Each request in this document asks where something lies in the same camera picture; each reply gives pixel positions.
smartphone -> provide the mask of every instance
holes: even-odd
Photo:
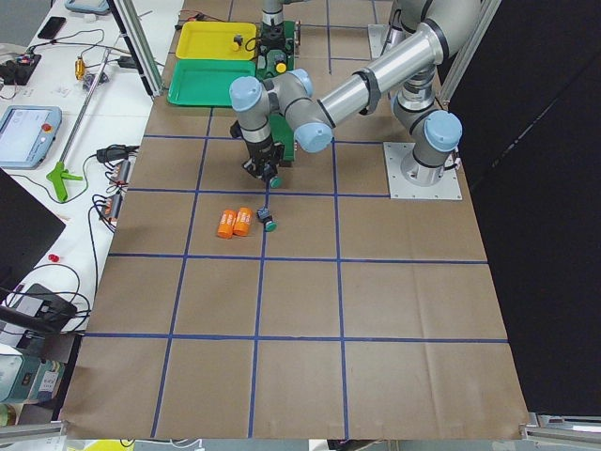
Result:
[[[67,19],[64,17],[51,17],[48,19],[48,22],[44,25],[44,27],[39,31],[38,38],[54,39],[66,21]]]

brown tiled table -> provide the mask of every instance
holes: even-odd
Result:
[[[234,21],[259,4],[186,3]],[[389,7],[286,8],[306,23],[297,67],[317,95],[368,63],[366,24]],[[386,103],[299,150],[265,193],[240,168],[231,110],[155,100],[63,411],[71,434],[517,435],[526,408],[464,177],[460,202],[391,200],[381,142],[409,138]],[[263,205],[273,233],[215,236],[222,210]]]

label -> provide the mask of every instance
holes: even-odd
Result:
[[[39,386],[40,392],[52,393],[54,391],[54,387],[56,386],[56,381],[58,381],[58,373],[46,371],[44,373],[44,378],[41,380],[41,385]]]

green tray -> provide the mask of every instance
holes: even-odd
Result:
[[[181,59],[176,63],[167,100],[175,105],[232,106],[229,86],[254,76],[253,61]]]

orange cylinder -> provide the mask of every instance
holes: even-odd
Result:
[[[236,212],[233,210],[224,210],[222,219],[217,227],[217,236],[219,238],[232,238],[234,233],[234,223],[236,222]]]
[[[240,210],[238,210],[236,222],[234,223],[234,235],[238,235],[239,237],[247,236],[248,232],[251,230],[252,217],[253,211],[251,209],[241,207]]]

